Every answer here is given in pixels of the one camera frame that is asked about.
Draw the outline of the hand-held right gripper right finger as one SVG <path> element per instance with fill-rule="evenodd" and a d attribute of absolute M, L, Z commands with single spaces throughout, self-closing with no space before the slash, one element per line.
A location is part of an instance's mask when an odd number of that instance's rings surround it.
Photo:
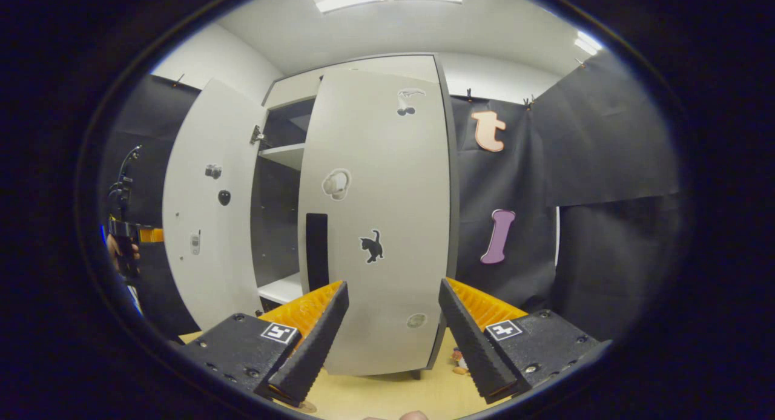
<path fill-rule="evenodd" d="M 451 278 L 442 280 L 438 304 L 488 404 L 553 384 L 611 345 L 553 310 L 528 313 Z"/>

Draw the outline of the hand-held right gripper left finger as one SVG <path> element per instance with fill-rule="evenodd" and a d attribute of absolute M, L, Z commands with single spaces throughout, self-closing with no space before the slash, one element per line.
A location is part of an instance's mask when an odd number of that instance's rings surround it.
<path fill-rule="evenodd" d="M 348 309 L 348 285 L 339 280 L 260 317 L 233 313 L 180 351 L 237 392 L 298 407 L 318 378 Z"/>

